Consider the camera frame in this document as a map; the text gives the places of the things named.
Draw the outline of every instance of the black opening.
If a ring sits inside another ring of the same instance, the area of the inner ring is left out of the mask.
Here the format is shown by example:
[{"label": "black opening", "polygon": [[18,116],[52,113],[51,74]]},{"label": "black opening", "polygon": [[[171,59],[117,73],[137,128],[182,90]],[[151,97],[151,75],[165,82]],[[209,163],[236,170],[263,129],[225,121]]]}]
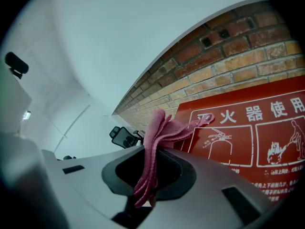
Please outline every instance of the black opening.
[{"label": "black opening", "polygon": [[230,37],[230,34],[229,34],[228,30],[226,30],[226,29],[224,29],[224,30],[218,32],[218,34],[219,34],[219,36],[220,36],[221,38],[223,38],[223,39],[227,39],[227,38]]},{"label": "black opening", "polygon": [[260,217],[260,213],[237,188],[229,187],[223,189],[222,192],[245,226]]},{"label": "black opening", "polygon": [[[135,187],[144,169],[144,149],[120,163],[116,169],[116,175],[131,187]],[[181,175],[179,163],[169,158],[159,150],[156,153],[158,189],[168,186]]]},{"label": "black opening", "polygon": [[64,168],[62,170],[65,174],[69,174],[69,173],[76,172],[76,171],[79,171],[82,169],[85,169],[85,167],[84,166],[73,166],[73,167],[69,167],[69,168]]},{"label": "black opening", "polygon": [[211,40],[207,37],[201,40],[202,44],[207,48],[212,45]]}]

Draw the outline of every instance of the red brick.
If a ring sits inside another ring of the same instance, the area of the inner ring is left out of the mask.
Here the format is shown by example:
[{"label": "red brick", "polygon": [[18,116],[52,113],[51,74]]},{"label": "red brick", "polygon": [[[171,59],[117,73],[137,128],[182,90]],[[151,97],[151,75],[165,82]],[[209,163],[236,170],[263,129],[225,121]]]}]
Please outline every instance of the red brick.
[{"label": "red brick", "polygon": [[158,70],[163,65],[163,60],[159,58],[148,70],[150,73],[154,73],[156,70]]},{"label": "red brick", "polygon": [[235,9],[235,12],[238,14],[238,16],[245,16],[245,15],[252,15],[260,11],[270,10],[272,8],[273,7],[269,1],[262,1],[239,7]]},{"label": "red brick", "polygon": [[171,71],[176,66],[177,66],[176,61],[170,59],[148,78],[148,82],[150,84],[154,83],[155,81],[159,80],[162,76],[164,76],[166,73]]},{"label": "red brick", "polygon": [[188,33],[185,37],[180,39],[174,46],[172,46],[169,50],[167,50],[163,55],[162,59],[164,61],[167,61],[170,59],[170,57],[178,52],[180,49],[182,49],[186,44],[190,43],[193,41],[195,38],[199,37],[200,35],[204,34],[207,31],[207,28],[204,25],[199,26],[192,32]]},{"label": "red brick", "polygon": [[163,76],[162,78],[160,78],[159,84],[162,87],[165,87],[165,86],[173,83],[175,80],[176,80],[176,77],[173,74],[167,74],[167,75]]},{"label": "red brick", "polygon": [[245,32],[251,30],[247,20],[250,20],[250,18],[241,19],[234,23],[227,25],[227,30],[231,37],[238,36],[241,34],[244,34]]},{"label": "red brick", "polygon": [[281,16],[281,14],[278,11],[275,11],[275,15],[277,17],[277,20],[280,24],[282,23],[286,23],[285,20],[283,19],[283,17]]},{"label": "red brick", "polygon": [[134,85],[135,88],[138,88],[151,74],[147,71],[144,75],[138,80],[138,82]]},{"label": "red brick", "polygon": [[183,63],[201,53],[201,49],[198,44],[193,43],[187,48],[183,49],[180,53],[176,55],[176,59],[179,63]]},{"label": "red brick", "polygon": [[237,39],[233,42],[229,42],[223,46],[226,56],[234,55],[247,51],[249,49],[249,43],[245,37]]},{"label": "red brick", "polygon": [[222,58],[223,57],[221,55],[221,51],[219,48],[217,48],[207,53],[204,53],[202,56],[196,58],[187,65],[181,67],[180,69],[177,69],[174,72],[174,74],[179,79],[190,74],[191,72],[194,72],[196,70],[201,69],[202,67],[205,67],[206,65],[221,60]]},{"label": "red brick", "polygon": [[255,15],[259,27],[265,27],[277,24],[277,18],[273,12],[265,12]]},{"label": "red brick", "polygon": [[254,48],[268,45],[275,42],[288,40],[290,33],[287,28],[274,28],[266,31],[260,31],[249,35],[250,41]]},{"label": "red brick", "polygon": [[219,26],[221,24],[224,24],[226,22],[228,22],[229,20],[233,19],[235,16],[232,13],[232,11],[229,11],[227,13],[223,13],[219,16],[217,16],[214,19],[211,19],[210,21],[208,21],[206,24],[210,27],[210,28],[214,28],[216,26]]},{"label": "red brick", "polygon": [[221,38],[219,36],[218,32],[216,32],[216,31],[211,31],[210,34],[208,36],[202,38],[201,41],[206,39],[206,38],[209,38],[209,40],[211,41],[211,45],[206,47],[206,48],[210,48],[210,47],[212,47],[212,46],[214,46],[216,44],[219,44],[219,43],[224,41],[224,39]]}]

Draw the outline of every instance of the white surface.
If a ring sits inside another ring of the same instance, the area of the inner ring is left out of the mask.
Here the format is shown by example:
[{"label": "white surface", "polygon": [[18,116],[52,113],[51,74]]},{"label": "white surface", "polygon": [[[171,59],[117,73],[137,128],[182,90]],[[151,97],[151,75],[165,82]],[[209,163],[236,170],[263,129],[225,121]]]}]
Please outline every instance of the white surface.
[{"label": "white surface", "polygon": [[113,114],[111,115],[111,117],[116,123],[118,123],[119,127],[124,126],[130,133],[133,133],[135,131],[135,129],[118,114]]},{"label": "white surface", "polygon": [[80,118],[61,147],[77,149],[79,156],[111,152],[101,143],[108,142],[110,130],[118,124],[102,115],[112,114],[141,74],[179,38],[227,10],[254,1],[30,1],[0,49],[2,63],[12,51],[30,68],[20,81],[33,99],[31,118],[22,123],[23,134],[40,148],[54,151],[75,118],[96,102],[95,114],[89,111]]},{"label": "white surface", "polygon": [[94,106],[90,106],[67,132],[55,155],[77,158],[91,157],[122,150],[111,143],[110,131],[118,125],[110,116],[100,116]]},{"label": "white surface", "polygon": [[58,39],[51,0],[31,0],[24,7],[1,45],[0,60],[4,65],[8,52],[29,65],[19,82],[35,108],[43,109],[74,79]]},{"label": "white surface", "polygon": [[124,229],[117,223],[106,218],[96,208],[91,206],[75,189],[73,183],[67,180],[61,165],[51,152],[43,152],[46,172],[50,185],[64,210],[69,228],[71,229]]},{"label": "white surface", "polygon": [[53,0],[71,67],[111,114],[128,89],[179,38],[258,0]]}]

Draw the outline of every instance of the pink cloth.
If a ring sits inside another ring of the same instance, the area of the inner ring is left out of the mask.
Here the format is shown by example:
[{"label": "pink cloth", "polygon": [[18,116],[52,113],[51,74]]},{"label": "pink cloth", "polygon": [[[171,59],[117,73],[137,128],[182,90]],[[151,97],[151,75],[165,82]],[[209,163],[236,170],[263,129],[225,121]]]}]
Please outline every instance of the pink cloth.
[{"label": "pink cloth", "polygon": [[134,188],[135,207],[141,207],[158,187],[156,151],[157,146],[173,148],[174,142],[187,139],[196,127],[209,124],[214,120],[212,114],[207,114],[201,120],[183,125],[171,120],[171,115],[165,117],[163,109],[152,112],[152,119],[144,137],[145,161],[140,180]]}]

